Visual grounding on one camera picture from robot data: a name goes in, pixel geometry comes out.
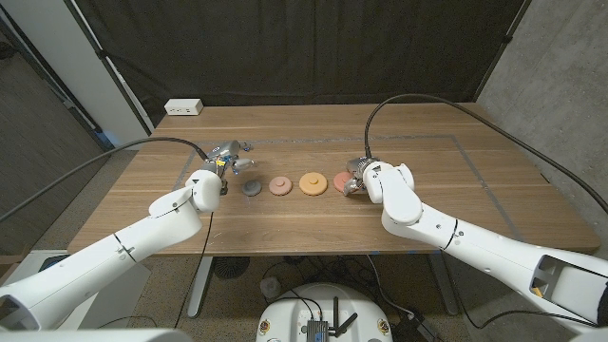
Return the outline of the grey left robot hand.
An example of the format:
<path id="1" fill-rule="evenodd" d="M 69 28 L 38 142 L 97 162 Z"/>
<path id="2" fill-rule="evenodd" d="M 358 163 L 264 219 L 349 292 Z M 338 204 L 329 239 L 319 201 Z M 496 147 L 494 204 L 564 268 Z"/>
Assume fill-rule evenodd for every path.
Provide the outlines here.
<path id="1" fill-rule="evenodd" d="M 241 158 L 238 153 L 249 152 L 253 147 L 247 142 L 229 141 L 215 147 L 203 162 L 202 170 L 210 171 L 223 178 L 228 169 L 235 174 L 252 167 L 255 162 L 251 159 Z"/>

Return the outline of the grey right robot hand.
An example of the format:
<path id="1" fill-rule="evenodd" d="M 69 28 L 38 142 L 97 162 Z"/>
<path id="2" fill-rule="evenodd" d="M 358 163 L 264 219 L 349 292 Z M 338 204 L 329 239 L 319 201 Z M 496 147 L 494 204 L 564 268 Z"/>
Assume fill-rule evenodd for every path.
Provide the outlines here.
<path id="1" fill-rule="evenodd" d="M 343 194 L 345 196 L 355 192 L 367 192 L 368 185 L 374 192 L 380 189 L 380 182 L 377 179 L 377 172 L 371 168 L 370 176 L 365 178 L 364 173 L 374 162 L 379 162 L 375 157 L 360 157 L 347 162 L 347 170 L 351 177 L 345 181 L 343 185 Z"/>

